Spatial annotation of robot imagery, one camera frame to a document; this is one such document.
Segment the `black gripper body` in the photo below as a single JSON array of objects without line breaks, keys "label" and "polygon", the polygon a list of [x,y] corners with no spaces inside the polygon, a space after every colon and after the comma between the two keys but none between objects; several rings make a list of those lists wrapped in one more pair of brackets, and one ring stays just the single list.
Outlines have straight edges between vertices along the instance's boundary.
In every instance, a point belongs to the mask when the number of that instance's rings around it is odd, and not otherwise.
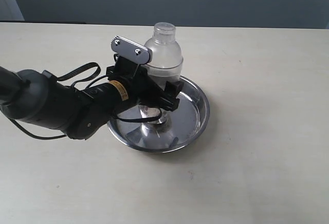
[{"label": "black gripper body", "polygon": [[109,66],[106,69],[106,112],[119,114],[141,104],[170,109],[170,95],[153,81],[142,66]]}]

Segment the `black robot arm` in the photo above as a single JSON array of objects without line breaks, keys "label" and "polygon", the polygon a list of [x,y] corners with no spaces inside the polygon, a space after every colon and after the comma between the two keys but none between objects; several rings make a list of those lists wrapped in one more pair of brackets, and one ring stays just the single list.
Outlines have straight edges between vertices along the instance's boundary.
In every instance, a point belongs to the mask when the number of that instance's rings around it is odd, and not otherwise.
[{"label": "black robot arm", "polygon": [[59,130],[62,137],[86,140],[110,119],[144,104],[166,111],[179,106],[182,81],[159,87],[143,67],[132,71],[110,66],[108,81],[83,90],[62,85],[53,74],[1,69],[1,112],[14,125],[21,122]]}]

